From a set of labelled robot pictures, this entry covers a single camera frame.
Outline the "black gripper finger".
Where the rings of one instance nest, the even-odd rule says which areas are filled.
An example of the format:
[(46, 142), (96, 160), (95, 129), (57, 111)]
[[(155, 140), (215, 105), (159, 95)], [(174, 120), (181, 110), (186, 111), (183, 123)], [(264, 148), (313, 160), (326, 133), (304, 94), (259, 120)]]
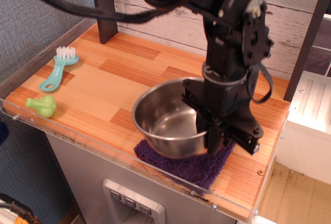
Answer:
[(206, 132), (208, 130), (208, 123), (200, 112), (197, 112), (195, 125), (197, 133)]
[(228, 136), (225, 130), (218, 126), (209, 126), (207, 134), (207, 153), (214, 156), (227, 146)]

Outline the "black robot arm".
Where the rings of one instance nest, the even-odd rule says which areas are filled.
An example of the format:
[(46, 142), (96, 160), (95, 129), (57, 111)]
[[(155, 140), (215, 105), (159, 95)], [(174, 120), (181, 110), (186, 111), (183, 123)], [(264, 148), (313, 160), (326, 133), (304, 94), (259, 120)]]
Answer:
[(258, 75), (272, 77), (262, 60), (273, 41), (265, 24), (266, 0), (145, 0), (160, 13), (183, 6), (203, 17), (207, 39), (203, 81), (185, 79), (182, 100), (197, 112), (196, 128), (216, 154), (235, 141), (247, 152), (259, 150), (263, 130), (250, 112)]

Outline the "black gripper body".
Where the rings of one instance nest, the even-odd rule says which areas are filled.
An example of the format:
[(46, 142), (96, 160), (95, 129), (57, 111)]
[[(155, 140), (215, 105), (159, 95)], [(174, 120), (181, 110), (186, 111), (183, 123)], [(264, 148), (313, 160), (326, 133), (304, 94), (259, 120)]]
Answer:
[[(207, 79), (184, 79), (182, 101), (200, 112), (209, 126), (225, 130), (228, 145), (234, 141), (250, 154), (259, 151), (264, 132), (250, 111), (250, 97), (245, 85), (220, 85)], [(207, 148), (207, 134), (204, 138)]]

